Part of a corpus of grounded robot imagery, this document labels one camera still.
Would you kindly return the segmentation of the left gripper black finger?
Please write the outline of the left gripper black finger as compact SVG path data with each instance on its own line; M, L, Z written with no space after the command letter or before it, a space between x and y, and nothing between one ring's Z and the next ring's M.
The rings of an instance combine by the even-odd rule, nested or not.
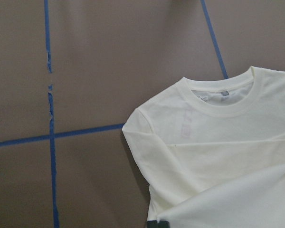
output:
M168 221L149 220L146 222L146 228L168 228Z

